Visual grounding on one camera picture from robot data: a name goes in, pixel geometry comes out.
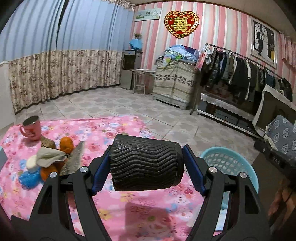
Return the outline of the blue plastic bag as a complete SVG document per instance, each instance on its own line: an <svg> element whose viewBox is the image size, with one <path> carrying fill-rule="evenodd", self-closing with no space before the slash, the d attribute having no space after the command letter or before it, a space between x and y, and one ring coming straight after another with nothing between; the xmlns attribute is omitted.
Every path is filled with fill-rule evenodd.
<svg viewBox="0 0 296 241"><path fill-rule="evenodd" d="M40 175L40 169L32 173L29 171L25 171L19 176L18 181L25 189L33 189L37 187L40 183L43 182Z"/></svg>

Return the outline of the black ribbed paper cup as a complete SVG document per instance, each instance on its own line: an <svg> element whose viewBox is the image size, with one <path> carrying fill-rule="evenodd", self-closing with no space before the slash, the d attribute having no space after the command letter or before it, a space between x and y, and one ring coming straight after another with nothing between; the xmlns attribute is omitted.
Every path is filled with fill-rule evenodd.
<svg viewBox="0 0 296 241"><path fill-rule="evenodd" d="M110 149L110 172L116 191L146 191L177 186L184 173L176 142L116 135Z"/></svg>

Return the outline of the turquoise plastic laundry basket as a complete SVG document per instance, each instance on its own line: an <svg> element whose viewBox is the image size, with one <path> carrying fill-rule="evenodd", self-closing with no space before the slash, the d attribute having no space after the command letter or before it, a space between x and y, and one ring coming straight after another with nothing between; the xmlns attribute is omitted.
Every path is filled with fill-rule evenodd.
<svg viewBox="0 0 296 241"><path fill-rule="evenodd" d="M201 154L201 158L204 159L209 167L215 167L222 174L237 176L239 173L246 173L252 185L252 187L250 185L247 186L249 191L247 191L246 194L252 194L253 197L246 198L245 206L248 207L254 204L254 206L260 208L257 174L250 163L241 154L225 147L211 147Z"/></svg>

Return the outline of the grey-green wrapper piece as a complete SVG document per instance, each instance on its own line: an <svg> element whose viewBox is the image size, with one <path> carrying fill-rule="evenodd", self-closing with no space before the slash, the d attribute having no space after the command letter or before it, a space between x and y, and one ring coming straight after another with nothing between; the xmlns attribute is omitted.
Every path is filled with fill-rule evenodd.
<svg viewBox="0 0 296 241"><path fill-rule="evenodd" d="M61 168L60 176L73 174L81 167L81 158L83 155L85 146L85 141L79 142L79 144L74 148L72 153L68 156L67 161Z"/></svg>

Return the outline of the brown jute twine ball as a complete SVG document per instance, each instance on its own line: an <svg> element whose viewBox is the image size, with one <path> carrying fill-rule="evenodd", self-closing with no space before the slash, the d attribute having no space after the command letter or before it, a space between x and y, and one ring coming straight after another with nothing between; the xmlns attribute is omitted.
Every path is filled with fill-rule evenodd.
<svg viewBox="0 0 296 241"><path fill-rule="evenodd" d="M50 149L56 149L56 144L53 140L46 138L44 136L41 136L41 147L50 148Z"/></svg>

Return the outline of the blue patterned covered furniture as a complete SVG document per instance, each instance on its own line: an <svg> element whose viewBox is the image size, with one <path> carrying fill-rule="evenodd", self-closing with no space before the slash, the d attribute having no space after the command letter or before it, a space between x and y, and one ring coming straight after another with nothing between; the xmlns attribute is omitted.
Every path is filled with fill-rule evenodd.
<svg viewBox="0 0 296 241"><path fill-rule="evenodd" d="M283 116L278 115L266 126L263 138L273 149L295 157L295 126Z"/></svg>

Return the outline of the pink metal-lined mug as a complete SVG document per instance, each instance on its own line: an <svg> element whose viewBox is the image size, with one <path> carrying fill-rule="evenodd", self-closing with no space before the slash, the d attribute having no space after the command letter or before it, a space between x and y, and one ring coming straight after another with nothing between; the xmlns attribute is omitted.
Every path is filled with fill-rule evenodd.
<svg viewBox="0 0 296 241"><path fill-rule="evenodd" d="M31 141L38 141L42 136L41 122L37 115L23 121L20 126L21 134Z"/></svg>

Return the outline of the low black tv cabinet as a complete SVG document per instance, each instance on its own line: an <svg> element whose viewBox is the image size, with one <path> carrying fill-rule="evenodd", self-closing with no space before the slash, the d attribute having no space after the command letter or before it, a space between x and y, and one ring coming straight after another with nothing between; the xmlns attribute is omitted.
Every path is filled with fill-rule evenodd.
<svg viewBox="0 0 296 241"><path fill-rule="evenodd" d="M210 94L201 93L196 111L197 114L215 119L248 136L259 138L259 134L252 124L253 115Z"/></svg>

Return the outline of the cream covered television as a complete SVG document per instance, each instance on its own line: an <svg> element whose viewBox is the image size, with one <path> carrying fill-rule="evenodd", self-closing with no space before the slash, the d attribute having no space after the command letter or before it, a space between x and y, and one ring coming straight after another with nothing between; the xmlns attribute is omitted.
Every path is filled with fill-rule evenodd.
<svg viewBox="0 0 296 241"><path fill-rule="evenodd" d="M261 93L261 101L252 121L260 137L265 134L265 129L278 115L283 116L292 124L295 123L295 105L283 94L265 85Z"/></svg>

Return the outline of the clothes rack with garments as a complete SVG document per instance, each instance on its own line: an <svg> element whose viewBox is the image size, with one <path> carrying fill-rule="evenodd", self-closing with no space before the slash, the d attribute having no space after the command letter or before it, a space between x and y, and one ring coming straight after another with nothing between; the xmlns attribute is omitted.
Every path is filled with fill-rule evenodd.
<svg viewBox="0 0 296 241"><path fill-rule="evenodd" d="M206 44L199 55L197 81L192 110L206 93L222 101L227 111L255 115L266 86L293 101L292 86L285 78L246 56L212 44Z"/></svg>

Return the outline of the cloth-covered cabinet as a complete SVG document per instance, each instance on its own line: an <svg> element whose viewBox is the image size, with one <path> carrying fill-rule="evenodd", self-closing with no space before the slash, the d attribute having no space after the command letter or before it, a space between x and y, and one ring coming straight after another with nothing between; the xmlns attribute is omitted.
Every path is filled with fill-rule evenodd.
<svg viewBox="0 0 296 241"><path fill-rule="evenodd" d="M156 61L153 99L185 110L189 107L196 84L196 70L193 63L172 60L167 66Z"/></svg>

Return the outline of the blue floral curtain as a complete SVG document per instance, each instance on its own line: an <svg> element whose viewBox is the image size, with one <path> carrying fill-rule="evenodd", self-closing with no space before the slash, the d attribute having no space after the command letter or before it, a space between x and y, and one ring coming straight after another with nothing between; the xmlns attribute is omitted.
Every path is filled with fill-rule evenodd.
<svg viewBox="0 0 296 241"><path fill-rule="evenodd" d="M14 111L119 85L134 10L129 1L23 1L1 31Z"/></svg>

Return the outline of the framed silhouette picture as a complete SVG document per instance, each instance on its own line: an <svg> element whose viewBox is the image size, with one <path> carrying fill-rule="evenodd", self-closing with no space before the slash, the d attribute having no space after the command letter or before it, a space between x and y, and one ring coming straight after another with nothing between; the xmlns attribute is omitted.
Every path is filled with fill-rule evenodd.
<svg viewBox="0 0 296 241"><path fill-rule="evenodd" d="M278 54L276 31L255 18L251 18L251 29L251 55L276 69Z"/></svg>

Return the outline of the blue covered potted plant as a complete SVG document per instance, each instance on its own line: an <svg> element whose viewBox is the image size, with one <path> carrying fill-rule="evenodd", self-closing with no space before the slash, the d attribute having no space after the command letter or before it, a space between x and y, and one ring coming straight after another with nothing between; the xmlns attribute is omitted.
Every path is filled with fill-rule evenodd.
<svg viewBox="0 0 296 241"><path fill-rule="evenodd" d="M130 40L129 47L131 50L142 51L142 36L140 33L134 33L134 38Z"/></svg>

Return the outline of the red gold heart decoration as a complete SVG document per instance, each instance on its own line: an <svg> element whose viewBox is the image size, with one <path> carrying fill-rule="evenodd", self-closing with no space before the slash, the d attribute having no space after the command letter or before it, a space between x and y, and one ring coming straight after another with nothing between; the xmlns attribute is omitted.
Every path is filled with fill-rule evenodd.
<svg viewBox="0 0 296 241"><path fill-rule="evenodd" d="M193 33L199 23L199 16L192 11L170 11L164 18L166 29L178 39Z"/></svg>

